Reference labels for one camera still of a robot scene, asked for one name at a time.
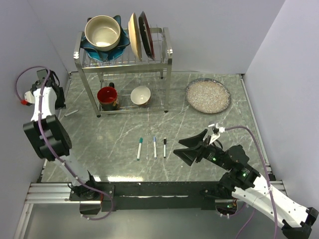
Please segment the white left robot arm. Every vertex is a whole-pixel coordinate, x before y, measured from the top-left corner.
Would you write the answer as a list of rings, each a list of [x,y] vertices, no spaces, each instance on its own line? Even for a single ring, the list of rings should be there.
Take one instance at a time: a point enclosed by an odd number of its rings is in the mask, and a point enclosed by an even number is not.
[[[99,196],[99,187],[94,177],[84,169],[73,155],[71,139],[55,112],[66,108],[63,88],[54,71],[37,71],[38,80],[25,93],[27,104],[34,104],[34,113],[29,123],[23,125],[37,156],[60,167],[70,179],[69,188],[77,197],[94,200]]]

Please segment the thin white pen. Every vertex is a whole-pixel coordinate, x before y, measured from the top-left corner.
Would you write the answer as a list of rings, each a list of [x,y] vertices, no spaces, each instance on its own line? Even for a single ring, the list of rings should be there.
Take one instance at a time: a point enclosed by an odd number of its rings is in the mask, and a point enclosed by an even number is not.
[[[164,137],[163,139],[163,157],[166,158],[166,145],[167,145],[167,138]]]

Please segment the white marker with purple tip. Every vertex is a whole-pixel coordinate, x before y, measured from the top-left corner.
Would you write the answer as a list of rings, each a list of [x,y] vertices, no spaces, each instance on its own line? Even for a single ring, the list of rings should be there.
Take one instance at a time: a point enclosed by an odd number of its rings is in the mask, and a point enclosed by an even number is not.
[[[157,139],[156,139],[155,136],[153,137],[153,146],[154,146],[154,159],[157,159],[157,157],[158,157],[158,154],[157,154]]]

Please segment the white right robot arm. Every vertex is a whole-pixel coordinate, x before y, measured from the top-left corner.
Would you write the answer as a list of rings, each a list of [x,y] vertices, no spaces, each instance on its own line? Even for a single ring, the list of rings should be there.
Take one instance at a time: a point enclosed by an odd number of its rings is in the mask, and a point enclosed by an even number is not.
[[[319,212],[313,207],[304,207],[273,187],[267,179],[249,165],[249,157],[241,145],[227,150],[215,143],[220,134],[200,134],[179,140],[182,149],[174,154],[187,165],[202,159],[223,168],[226,173],[218,182],[218,192],[223,198],[231,196],[244,201],[279,226],[288,239],[308,239],[312,225]]]

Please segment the small pen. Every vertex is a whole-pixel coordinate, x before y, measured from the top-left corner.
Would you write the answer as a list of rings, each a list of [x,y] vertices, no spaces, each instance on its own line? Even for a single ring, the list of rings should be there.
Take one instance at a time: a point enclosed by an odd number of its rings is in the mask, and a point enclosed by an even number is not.
[[[140,158],[141,158],[142,145],[143,145],[143,138],[141,137],[139,139],[138,152],[137,152],[137,161],[139,161]]]

